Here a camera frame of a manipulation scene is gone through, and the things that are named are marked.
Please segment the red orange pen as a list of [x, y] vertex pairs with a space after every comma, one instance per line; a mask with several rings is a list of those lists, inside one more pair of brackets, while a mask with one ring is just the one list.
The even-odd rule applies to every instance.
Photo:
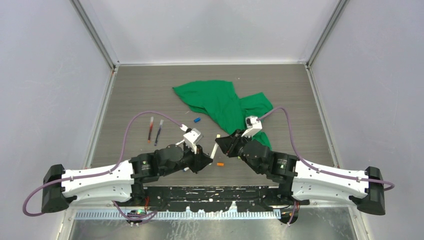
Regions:
[[153, 131], [153, 125], [154, 125], [154, 117], [151, 116], [150, 117], [150, 121], [149, 121], [149, 130], [148, 130], [148, 137], [147, 137], [147, 142], [148, 143], [151, 142], [151, 135], [152, 135], [152, 131]]

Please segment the white marker green tip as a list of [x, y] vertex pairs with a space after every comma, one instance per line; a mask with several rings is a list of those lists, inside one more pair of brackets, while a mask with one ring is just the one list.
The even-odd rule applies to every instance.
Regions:
[[210, 158], [213, 160], [215, 158], [217, 149], [218, 149], [219, 145], [217, 143], [214, 144], [212, 151], [210, 153]]

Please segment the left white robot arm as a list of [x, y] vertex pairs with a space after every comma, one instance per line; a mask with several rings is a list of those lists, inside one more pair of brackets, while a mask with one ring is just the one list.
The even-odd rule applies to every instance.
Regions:
[[200, 145], [193, 151], [186, 145], [171, 144], [124, 160], [118, 166], [70, 170], [55, 164], [43, 178], [47, 186], [42, 190], [41, 212], [56, 213], [71, 205], [98, 201], [129, 202], [138, 207], [147, 197], [144, 184], [186, 168], [198, 173], [212, 162]]

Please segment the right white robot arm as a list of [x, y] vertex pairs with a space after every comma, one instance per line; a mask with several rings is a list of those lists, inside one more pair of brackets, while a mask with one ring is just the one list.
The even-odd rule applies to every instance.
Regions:
[[386, 214], [381, 170], [346, 170], [301, 160], [298, 156], [272, 151], [242, 130], [217, 137], [216, 144], [229, 158], [239, 157], [256, 174], [278, 183], [277, 198], [283, 205], [294, 201], [324, 200], [356, 206], [360, 212]]

